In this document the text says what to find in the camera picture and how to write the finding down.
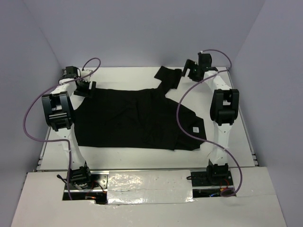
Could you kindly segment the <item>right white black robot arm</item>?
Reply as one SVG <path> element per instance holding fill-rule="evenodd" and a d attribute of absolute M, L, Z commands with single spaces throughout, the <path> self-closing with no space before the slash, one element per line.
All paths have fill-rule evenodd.
<path fill-rule="evenodd" d="M 210 49 L 200 51 L 198 60 L 187 59 L 181 76 L 188 77 L 194 82 L 205 82 L 210 88 L 213 97 L 210 105 L 210 118 L 214 123 L 213 150 L 208 159 L 206 180 L 211 185 L 218 184 L 228 177 L 228 153 L 230 131 L 239 113 L 240 93 L 237 89 L 228 86 L 219 75 L 225 70 L 218 70 L 212 66 Z"/>

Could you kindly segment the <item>black long sleeve shirt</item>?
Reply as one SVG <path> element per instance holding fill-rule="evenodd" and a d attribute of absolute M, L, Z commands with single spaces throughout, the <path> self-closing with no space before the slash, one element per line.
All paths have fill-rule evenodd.
<path fill-rule="evenodd" d="M 204 120 L 166 94 L 182 71 L 160 67 L 156 88 L 137 91 L 95 89 L 75 110 L 79 146 L 195 150 L 206 139 Z"/>

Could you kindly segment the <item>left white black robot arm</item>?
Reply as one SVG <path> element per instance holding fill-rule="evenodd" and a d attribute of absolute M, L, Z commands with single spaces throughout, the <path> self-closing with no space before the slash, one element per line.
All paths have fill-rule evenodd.
<path fill-rule="evenodd" d="M 90 97 L 96 82 L 90 81 L 92 70 L 79 71 L 74 66 L 66 67 L 66 74 L 59 79 L 59 85 L 49 94 L 42 95 L 42 105 L 48 126 L 57 134 L 68 159 L 67 187 L 77 189 L 92 185 L 93 177 L 82 156 L 76 139 L 75 113 L 71 96 Z"/>

